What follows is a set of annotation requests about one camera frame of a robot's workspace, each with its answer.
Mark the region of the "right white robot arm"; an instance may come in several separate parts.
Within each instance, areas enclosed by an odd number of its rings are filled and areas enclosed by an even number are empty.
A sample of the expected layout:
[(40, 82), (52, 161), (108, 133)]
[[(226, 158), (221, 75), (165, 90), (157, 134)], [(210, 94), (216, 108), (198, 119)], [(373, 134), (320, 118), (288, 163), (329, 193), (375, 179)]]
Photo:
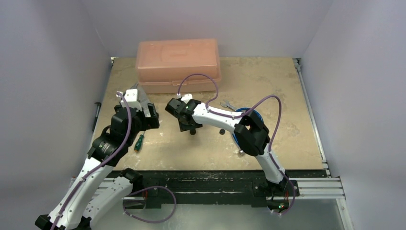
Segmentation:
[(271, 147), (275, 136), (269, 135), (269, 129), (253, 111), (231, 112), (195, 99), (181, 98), (172, 98), (165, 110), (178, 120), (181, 131), (210, 125), (234, 134), (239, 148), (261, 166), (269, 190), (275, 195), (296, 196), (293, 182)]

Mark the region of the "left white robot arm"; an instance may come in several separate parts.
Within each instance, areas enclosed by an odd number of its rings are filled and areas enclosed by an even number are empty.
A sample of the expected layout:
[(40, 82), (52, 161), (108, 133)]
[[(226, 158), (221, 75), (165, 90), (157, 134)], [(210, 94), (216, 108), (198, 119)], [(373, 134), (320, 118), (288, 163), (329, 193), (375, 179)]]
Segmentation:
[(100, 183), (128, 152), (140, 131), (159, 128), (155, 105), (137, 108), (129, 98), (114, 107), (111, 123), (96, 138), (73, 185), (59, 204), (40, 215), (35, 225), (41, 230), (73, 230), (89, 227), (91, 217), (85, 214)]

